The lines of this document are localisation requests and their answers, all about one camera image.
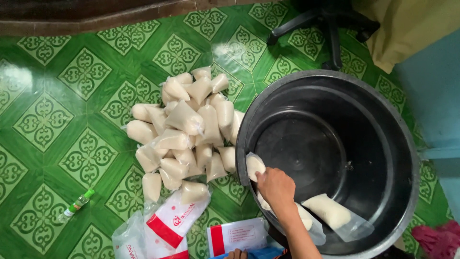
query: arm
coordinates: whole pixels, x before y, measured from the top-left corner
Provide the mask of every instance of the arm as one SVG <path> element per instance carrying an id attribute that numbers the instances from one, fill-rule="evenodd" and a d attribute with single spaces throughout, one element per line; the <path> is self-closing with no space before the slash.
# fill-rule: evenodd
<path id="1" fill-rule="evenodd" d="M 295 183 L 278 168 L 267 167 L 265 174 L 256 172 L 258 189 L 270 205 L 286 233 L 293 259 L 321 259 L 308 235 L 294 203 Z"/>

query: red cloth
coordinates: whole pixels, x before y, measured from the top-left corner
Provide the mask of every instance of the red cloth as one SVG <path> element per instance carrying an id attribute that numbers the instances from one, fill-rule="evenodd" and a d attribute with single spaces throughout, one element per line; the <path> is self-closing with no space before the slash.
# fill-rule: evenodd
<path id="1" fill-rule="evenodd" d="M 427 226 L 414 227 L 412 236 L 431 259 L 452 259 L 460 247 L 460 226 L 454 220 L 436 230 Z"/>

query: black plastic basin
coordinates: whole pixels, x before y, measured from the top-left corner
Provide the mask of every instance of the black plastic basin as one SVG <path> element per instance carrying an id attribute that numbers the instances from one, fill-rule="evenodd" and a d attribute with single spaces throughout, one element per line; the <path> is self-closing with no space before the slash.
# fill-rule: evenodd
<path id="1" fill-rule="evenodd" d="M 256 199 L 256 183 L 246 170 L 249 152 L 294 179 L 296 202 L 327 193 L 374 225 L 367 238 L 345 243 L 322 222 L 326 244 L 318 249 L 324 258 L 374 257 L 396 241 L 414 213 L 420 176 L 409 130 L 389 101 L 344 73 L 293 73 L 250 105 L 238 134 L 236 166 Z M 286 243 L 277 219 L 262 211 L 274 227 L 270 234 Z"/>

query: green floor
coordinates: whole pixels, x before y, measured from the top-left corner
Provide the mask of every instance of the green floor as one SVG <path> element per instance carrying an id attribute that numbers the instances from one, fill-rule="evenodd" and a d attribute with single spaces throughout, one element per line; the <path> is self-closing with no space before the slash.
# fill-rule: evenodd
<path id="1" fill-rule="evenodd" d="M 270 30 L 296 14 L 283 3 L 255 4 L 98 33 L 0 38 L 0 259 L 113 258 L 110 236 L 143 207 L 136 143 L 120 129 L 131 106 L 159 102 L 167 76 L 211 65 L 213 75 L 228 75 L 226 95 L 245 111 L 274 80 L 328 59 L 316 29 L 266 46 Z M 374 66 L 352 31 L 340 36 L 342 71 L 387 97 L 423 147 L 397 76 Z M 432 164 L 420 172 L 411 226 L 444 223 L 452 214 Z M 208 257 L 206 227 L 261 215 L 234 176 L 211 184 L 211 204 L 187 236 L 195 259 Z M 60 224 L 57 215 L 89 187 L 91 202 Z M 419 250 L 408 230 L 403 237 Z"/>

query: small bottle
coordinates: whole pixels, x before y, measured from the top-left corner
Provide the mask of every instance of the small bottle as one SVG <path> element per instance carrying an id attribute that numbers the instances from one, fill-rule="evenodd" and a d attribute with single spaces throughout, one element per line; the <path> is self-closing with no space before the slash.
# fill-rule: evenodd
<path id="1" fill-rule="evenodd" d="M 89 202 L 89 198 L 94 194 L 94 191 L 92 189 L 89 189 L 85 194 L 82 194 L 78 199 L 68 207 L 62 213 L 59 215 L 57 220 L 61 223 L 66 223 L 69 221 L 70 217 L 72 217 L 77 210 L 79 210 L 83 205 L 85 205 L 87 202 Z"/>

